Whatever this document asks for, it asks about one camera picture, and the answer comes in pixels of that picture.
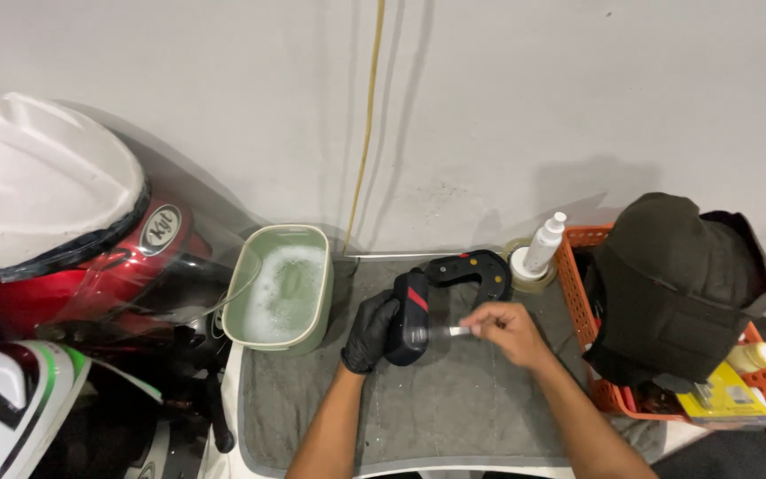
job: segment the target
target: red stripe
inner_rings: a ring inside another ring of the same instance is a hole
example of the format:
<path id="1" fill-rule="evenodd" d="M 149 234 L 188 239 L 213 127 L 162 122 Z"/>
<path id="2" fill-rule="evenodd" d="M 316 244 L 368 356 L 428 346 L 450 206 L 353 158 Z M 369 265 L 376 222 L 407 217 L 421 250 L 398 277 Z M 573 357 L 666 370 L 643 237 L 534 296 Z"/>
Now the red stripe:
<path id="1" fill-rule="evenodd" d="M 414 303 L 418 304 L 422 310 L 427 312 L 427 301 L 419 296 L 419 293 L 415 292 L 413 288 L 407 289 L 407 298 L 412 299 Z"/>

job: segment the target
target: green and white helmet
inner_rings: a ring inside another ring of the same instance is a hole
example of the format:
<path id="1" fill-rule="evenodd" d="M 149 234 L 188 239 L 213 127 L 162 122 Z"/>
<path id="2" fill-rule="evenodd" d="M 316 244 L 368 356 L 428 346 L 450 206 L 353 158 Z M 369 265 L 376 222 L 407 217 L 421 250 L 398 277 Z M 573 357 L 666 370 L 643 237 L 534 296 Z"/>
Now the green and white helmet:
<path id="1" fill-rule="evenodd" d="M 160 402 L 153 387 L 66 346 L 1 343 L 0 478 L 160 478 Z"/>

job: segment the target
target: soapy water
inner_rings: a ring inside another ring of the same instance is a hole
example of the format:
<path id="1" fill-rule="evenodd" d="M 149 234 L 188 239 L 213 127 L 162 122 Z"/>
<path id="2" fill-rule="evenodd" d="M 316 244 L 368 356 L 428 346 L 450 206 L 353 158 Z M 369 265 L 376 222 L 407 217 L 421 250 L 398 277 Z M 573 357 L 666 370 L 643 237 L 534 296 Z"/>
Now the soapy water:
<path id="1" fill-rule="evenodd" d="M 315 319 L 325 261 L 324 250 L 314 246 L 278 246 L 268 253 L 250 286 L 244 340 L 285 343 L 303 334 Z"/>

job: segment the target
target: gloved hand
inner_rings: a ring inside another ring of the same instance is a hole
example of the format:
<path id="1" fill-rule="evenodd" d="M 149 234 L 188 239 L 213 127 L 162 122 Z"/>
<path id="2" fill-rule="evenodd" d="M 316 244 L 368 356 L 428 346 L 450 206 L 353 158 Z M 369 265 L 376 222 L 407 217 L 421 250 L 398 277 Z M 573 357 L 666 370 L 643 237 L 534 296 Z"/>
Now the gloved hand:
<path id="1" fill-rule="evenodd" d="M 371 373 L 383 357 L 389 323 L 400 306 L 391 294 L 392 290 L 385 290 L 359 303 L 351 334 L 341 349 L 341 362 L 351 373 Z"/>

